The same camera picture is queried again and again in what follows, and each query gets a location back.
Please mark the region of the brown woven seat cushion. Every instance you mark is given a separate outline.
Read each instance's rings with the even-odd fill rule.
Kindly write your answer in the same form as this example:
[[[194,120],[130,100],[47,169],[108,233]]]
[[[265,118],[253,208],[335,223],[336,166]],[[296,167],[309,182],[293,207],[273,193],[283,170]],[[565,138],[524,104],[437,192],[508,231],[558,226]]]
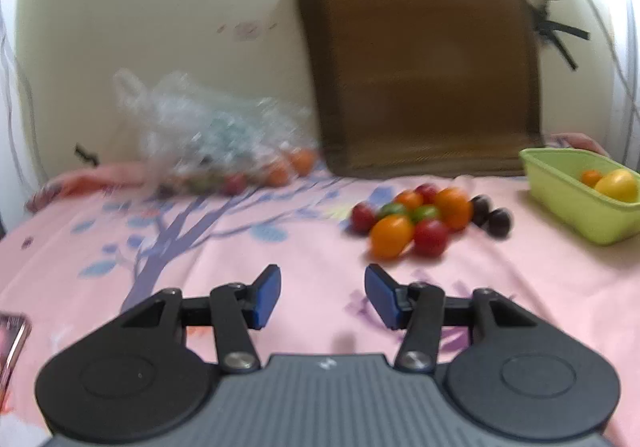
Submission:
[[[297,0],[340,176],[518,176],[542,143],[527,0]]]

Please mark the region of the dark purple plum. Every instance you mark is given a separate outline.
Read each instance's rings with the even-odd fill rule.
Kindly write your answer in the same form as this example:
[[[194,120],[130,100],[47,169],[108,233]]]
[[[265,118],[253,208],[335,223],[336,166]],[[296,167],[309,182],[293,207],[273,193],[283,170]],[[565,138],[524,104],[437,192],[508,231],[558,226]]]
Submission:
[[[486,222],[486,230],[489,236],[496,239],[506,239],[513,227],[511,212],[505,207],[496,208],[490,212]]]
[[[483,227],[488,221],[491,213],[491,199],[486,194],[479,194],[471,199],[472,218],[471,222],[477,227]]]

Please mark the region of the orange mandarin front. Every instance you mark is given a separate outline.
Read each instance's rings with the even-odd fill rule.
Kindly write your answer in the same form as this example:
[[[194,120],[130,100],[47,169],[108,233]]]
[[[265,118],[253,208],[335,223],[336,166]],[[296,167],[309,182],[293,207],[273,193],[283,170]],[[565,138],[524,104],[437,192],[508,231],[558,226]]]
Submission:
[[[471,222],[473,207],[469,196],[458,187],[448,187],[435,194],[434,205],[440,221],[450,230],[465,230]]]

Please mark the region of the small orange mandarin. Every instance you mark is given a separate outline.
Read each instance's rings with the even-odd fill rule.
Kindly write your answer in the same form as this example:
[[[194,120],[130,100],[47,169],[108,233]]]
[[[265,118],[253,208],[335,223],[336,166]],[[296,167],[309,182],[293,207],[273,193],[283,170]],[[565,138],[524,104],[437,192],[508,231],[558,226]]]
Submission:
[[[603,174],[600,170],[584,170],[579,177],[582,184],[589,188],[594,188],[597,183],[603,178]]]

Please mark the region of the red cherry tomato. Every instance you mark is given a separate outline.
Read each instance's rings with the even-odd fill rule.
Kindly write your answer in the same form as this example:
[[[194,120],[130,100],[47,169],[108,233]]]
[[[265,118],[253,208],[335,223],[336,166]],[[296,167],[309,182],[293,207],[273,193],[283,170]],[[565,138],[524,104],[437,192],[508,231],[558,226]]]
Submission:
[[[358,235],[367,235],[377,221],[375,209],[369,203],[360,202],[350,211],[349,228]]]
[[[444,254],[448,243],[449,231],[437,219],[421,220],[414,227],[413,250],[416,254],[436,259]]]
[[[423,205],[434,205],[439,191],[440,188],[432,182],[424,182],[414,188],[414,192],[421,197]]]

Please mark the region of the black tape cross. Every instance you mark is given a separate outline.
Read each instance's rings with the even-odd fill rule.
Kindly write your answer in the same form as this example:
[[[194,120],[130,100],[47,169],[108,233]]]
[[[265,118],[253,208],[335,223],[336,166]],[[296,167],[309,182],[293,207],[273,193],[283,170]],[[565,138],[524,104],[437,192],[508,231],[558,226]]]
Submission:
[[[585,30],[575,28],[574,26],[551,20],[547,6],[535,7],[530,5],[529,11],[532,15],[534,31],[542,40],[545,40],[559,51],[570,69],[572,71],[576,71],[578,69],[578,64],[562,40],[560,40],[559,33],[568,34],[570,36],[577,37],[580,40],[590,40],[590,33]]]

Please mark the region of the green cherry tomato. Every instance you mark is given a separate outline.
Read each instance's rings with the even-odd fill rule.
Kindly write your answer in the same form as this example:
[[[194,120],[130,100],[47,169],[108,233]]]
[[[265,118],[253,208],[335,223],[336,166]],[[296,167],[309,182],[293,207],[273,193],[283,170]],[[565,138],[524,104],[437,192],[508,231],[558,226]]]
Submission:
[[[423,222],[424,220],[439,220],[440,212],[435,205],[425,204],[415,208],[411,212],[410,218],[414,225],[418,225],[419,222]]]
[[[390,202],[385,203],[380,207],[378,213],[376,213],[376,218],[383,219],[392,215],[407,216],[408,214],[409,212],[404,204],[398,202]]]

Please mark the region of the orange cherry tomato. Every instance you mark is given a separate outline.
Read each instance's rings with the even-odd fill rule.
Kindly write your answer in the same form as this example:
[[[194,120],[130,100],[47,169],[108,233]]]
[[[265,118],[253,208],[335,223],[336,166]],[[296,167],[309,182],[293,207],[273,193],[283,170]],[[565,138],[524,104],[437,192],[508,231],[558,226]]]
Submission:
[[[413,238],[413,225],[406,215],[393,214],[380,219],[369,233],[370,253],[376,259],[391,261],[405,252]]]

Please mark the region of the pink patterned bedsheet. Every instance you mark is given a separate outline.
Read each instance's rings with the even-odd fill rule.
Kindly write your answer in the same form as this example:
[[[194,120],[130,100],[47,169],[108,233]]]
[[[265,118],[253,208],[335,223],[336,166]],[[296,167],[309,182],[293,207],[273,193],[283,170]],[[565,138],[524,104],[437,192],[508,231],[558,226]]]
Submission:
[[[281,267],[283,291],[260,355],[393,354],[388,331],[366,301],[367,243],[346,231],[359,201],[380,205],[416,178],[336,179],[326,172],[281,191],[254,194],[235,212],[222,201],[192,208],[154,201],[142,190],[98,192],[50,204],[1,243],[1,307],[25,314],[32,332],[1,410],[6,446],[38,446],[49,432],[34,397],[36,374],[62,351],[115,317],[141,279],[145,292],[180,288],[188,297],[226,281]],[[506,240],[465,231],[441,262],[409,257],[390,270],[465,297],[495,288],[597,349],[622,379],[608,435],[639,441],[639,241],[594,245],[529,196],[521,179],[463,178],[460,186],[507,207]]]

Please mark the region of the clear plastic fruit bag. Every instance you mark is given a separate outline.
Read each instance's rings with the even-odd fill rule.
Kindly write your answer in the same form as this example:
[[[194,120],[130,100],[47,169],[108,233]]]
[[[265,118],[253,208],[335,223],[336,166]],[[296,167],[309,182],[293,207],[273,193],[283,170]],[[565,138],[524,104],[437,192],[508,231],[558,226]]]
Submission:
[[[145,86],[127,69],[113,77],[118,107],[134,122],[150,181],[168,194],[279,188],[319,161],[304,108],[272,97],[241,98],[172,72]]]

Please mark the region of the green plastic basket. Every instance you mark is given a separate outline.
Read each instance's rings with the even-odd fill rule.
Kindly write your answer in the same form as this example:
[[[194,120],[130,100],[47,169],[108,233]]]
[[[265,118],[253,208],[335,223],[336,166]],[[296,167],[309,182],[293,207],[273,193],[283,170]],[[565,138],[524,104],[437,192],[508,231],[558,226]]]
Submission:
[[[586,170],[606,175],[622,170],[639,174],[604,155],[570,148],[529,148],[520,152],[530,195],[566,225],[595,245],[614,243],[639,233],[639,202],[616,200],[580,181]]]

